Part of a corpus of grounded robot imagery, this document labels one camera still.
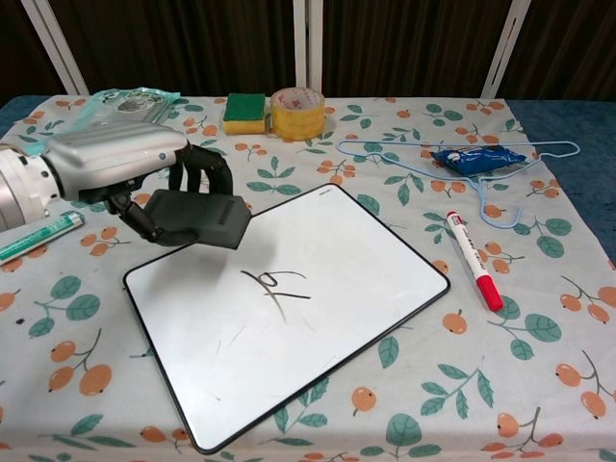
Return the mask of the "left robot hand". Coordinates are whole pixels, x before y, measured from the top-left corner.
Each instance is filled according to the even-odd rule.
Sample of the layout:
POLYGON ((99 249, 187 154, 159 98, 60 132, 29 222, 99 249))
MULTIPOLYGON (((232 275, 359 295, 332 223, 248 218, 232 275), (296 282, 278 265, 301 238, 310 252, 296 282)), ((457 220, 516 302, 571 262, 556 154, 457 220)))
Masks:
POLYGON ((49 139, 42 155, 62 199, 104 203, 161 246, 238 247, 248 218, 223 157, 165 125, 121 122, 49 139))

